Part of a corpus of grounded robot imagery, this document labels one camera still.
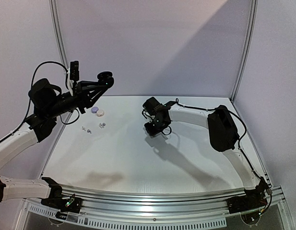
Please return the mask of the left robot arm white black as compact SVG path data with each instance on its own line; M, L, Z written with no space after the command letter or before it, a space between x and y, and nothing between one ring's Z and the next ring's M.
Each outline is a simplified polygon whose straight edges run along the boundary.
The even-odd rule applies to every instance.
M74 82L66 93L45 78L38 80L28 95L34 112L24 119L14 133L0 142L0 169L27 148L46 139L57 124L57 117L73 110L84 114L114 84L110 72L102 72L97 81ZM62 187L49 177L37 180L12 179L0 176L0 202L15 198L40 198L48 206L69 206Z

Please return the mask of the pink earbud charging case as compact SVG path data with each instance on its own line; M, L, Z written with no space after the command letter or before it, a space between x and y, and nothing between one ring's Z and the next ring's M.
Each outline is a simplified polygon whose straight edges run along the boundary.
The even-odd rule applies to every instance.
M98 111L96 112L96 115L97 115L98 117L101 117L101 116L103 116L104 114L105 114L104 110L98 110Z

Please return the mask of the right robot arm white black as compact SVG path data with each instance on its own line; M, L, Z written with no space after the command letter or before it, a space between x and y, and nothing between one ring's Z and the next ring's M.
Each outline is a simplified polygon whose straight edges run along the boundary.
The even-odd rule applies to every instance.
M241 147L245 134L239 135L234 119L238 116L226 106L206 109L180 104L178 100L160 103L155 97L147 99L142 115L149 122L144 124L148 135L154 137L169 128L172 122L184 122L206 128L211 147L222 153L238 173L245 192L242 205L254 208L261 200L260 193L269 189L263 176L260 176Z

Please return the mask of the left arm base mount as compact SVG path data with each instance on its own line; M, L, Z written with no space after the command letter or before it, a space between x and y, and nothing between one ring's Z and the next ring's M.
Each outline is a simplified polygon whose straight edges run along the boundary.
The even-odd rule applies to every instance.
M60 213L75 213L79 214L82 208L83 200L77 197L76 194L51 195L49 198L41 199L41 204L50 208L59 210Z

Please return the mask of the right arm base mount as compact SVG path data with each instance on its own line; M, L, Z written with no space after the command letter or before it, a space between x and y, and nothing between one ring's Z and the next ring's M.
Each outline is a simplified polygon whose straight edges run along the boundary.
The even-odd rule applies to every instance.
M267 205L264 193L246 191L245 195L233 196L226 200L230 214L249 211Z

